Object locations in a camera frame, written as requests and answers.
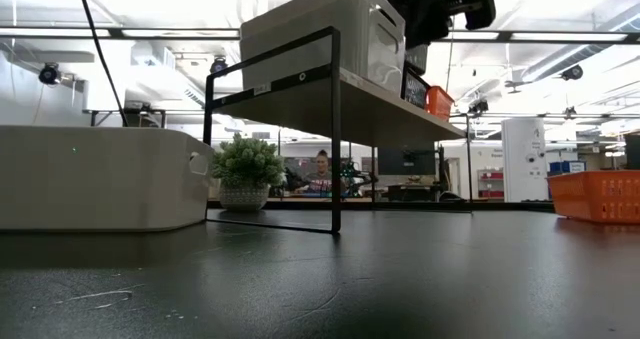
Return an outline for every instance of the small green plant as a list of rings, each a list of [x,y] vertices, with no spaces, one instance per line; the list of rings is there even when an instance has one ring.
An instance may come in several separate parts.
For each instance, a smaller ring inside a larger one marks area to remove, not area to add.
[[[222,151],[213,154],[213,177],[229,188],[280,185],[284,164],[275,153],[277,147],[259,139],[233,136],[232,142],[220,144]]]

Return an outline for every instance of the white plastic bin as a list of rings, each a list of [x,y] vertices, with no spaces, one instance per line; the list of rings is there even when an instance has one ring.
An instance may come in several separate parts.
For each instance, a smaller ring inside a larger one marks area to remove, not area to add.
[[[204,220],[213,149],[152,128],[0,126],[0,229],[152,231]]]
[[[328,26],[341,34],[341,67],[400,95],[405,23],[387,0],[292,0],[242,24],[242,60]],[[330,48],[327,37],[249,66],[244,89],[327,64]]]

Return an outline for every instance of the woman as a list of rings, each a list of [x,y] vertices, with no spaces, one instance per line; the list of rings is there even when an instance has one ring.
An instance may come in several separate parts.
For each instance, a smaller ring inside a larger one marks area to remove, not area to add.
[[[329,155],[320,150],[316,155],[316,172],[310,173],[304,178],[309,183],[295,190],[296,193],[330,193],[331,172],[329,171]]]

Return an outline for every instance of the white column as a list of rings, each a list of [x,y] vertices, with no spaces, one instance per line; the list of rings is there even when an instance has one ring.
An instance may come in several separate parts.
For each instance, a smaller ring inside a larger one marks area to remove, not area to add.
[[[543,120],[517,118],[502,122],[502,148],[505,201],[548,199]]]

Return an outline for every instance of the blue box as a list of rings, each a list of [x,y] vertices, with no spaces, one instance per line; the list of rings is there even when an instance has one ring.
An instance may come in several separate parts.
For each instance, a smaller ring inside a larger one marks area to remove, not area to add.
[[[571,160],[550,163],[550,172],[554,173],[580,173],[587,170],[587,163],[582,160]]]

